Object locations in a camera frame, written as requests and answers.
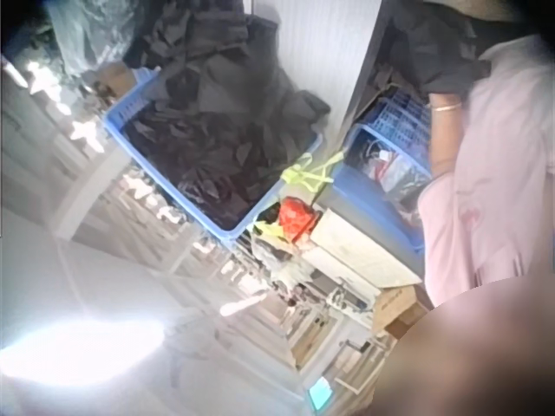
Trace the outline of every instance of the red bag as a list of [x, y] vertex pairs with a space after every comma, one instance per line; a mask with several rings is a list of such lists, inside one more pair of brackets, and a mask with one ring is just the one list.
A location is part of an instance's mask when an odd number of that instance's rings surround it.
[[298, 198], [285, 198], [279, 209], [279, 224], [284, 236], [295, 243], [303, 235], [309, 236], [316, 226], [319, 214]]

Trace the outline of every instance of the yellow strap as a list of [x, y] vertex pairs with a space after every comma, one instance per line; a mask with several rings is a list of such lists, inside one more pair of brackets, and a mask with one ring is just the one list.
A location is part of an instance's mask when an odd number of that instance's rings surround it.
[[[344, 157], [343, 151], [338, 152], [323, 165], [307, 170], [306, 168], [312, 163], [312, 155], [305, 153], [295, 165], [284, 170], [281, 179], [290, 185], [304, 185], [310, 192], [317, 193], [323, 184], [333, 183], [333, 179], [328, 176], [327, 169], [341, 162]], [[316, 183], [313, 185], [309, 180], [316, 181]]]
[[266, 236], [273, 236], [273, 237], [281, 237], [284, 238], [284, 228], [276, 221], [274, 224], [267, 224], [264, 221], [257, 221], [254, 223], [254, 226], [257, 227], [263, 234]]

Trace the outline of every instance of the clothing pile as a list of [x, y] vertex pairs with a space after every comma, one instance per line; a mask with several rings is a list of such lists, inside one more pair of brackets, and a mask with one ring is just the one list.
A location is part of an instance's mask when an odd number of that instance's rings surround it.
[[277, 30], [240, 0], [172, 0], [131, 48], [141, 66], [161, 71], [124, 132], [224, 230], [307, 150], [312, 125], [330, 111], [294, 90], [279, 67]]

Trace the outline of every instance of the plastic bag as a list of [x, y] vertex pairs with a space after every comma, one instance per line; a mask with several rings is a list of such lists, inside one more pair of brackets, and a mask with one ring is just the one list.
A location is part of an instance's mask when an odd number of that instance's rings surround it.
[[143, 24], [149, 0], [46, 2], [66, 73], [79, 75], [120, 61]]
[[410, 160], [401, 155], [391, 161], [380, 178], [388, 199], [399, 204], [428, 181], [428, 177], [418, 172]]
[[310, 235], [318, 213], [298, 198], [287, 197], [282, 201], [279, 210], [279, 223], [284, 228], [285, 239], [295, 243], [301, 237]]

